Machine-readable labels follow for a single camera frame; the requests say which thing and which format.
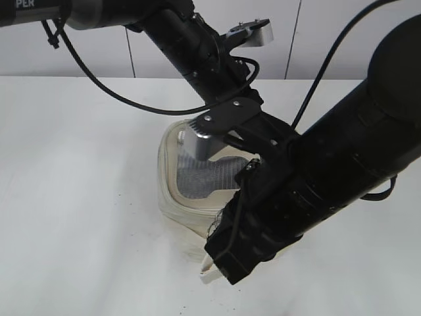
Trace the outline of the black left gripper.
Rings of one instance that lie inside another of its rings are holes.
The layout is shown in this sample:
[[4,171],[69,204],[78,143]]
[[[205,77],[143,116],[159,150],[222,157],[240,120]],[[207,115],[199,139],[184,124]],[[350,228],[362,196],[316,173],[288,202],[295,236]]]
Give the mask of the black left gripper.
[[259,155],[277,155],[296,138],[286,122],[265,113],[256,101],[237,97],[199,115],[184,130],[184,150],[206,161],[232,147]]

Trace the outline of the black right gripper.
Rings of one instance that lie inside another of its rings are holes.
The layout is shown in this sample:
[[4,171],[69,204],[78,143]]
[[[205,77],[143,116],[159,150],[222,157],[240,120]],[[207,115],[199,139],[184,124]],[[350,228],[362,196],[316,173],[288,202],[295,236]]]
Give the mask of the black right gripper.
[[249,276],[259,263],[272,260],[279,251],[302,238],[301,235],[276,236],[258,219],[250,185],[261,166],[259,159],[252,159],[236,174],[240,190],[222,209],[219,223],[205,244],[212,264],[231,285]]

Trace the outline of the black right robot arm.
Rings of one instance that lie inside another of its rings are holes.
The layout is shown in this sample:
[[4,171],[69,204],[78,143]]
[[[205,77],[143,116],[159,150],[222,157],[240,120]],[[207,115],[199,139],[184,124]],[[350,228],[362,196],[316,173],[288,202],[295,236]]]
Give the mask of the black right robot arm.
[[231,284],[420,157],[420,17],[376,48],[368,75],[298,134],[282,125],[277,152],[236,176],[205,251]]

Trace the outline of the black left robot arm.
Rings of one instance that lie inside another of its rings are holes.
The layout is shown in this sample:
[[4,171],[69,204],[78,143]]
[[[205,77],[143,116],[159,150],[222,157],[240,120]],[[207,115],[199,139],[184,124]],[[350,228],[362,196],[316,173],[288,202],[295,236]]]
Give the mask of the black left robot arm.
[[88,31],[86,49],[103,73],[161,75],[174,67],[205,103],[240,90],[252,58],[237,47],[268,43],[270,27],[292,27],[296,1],[2,1],[1,75],[68,76],[68,63],[41,47],[65,43],[67,30]]

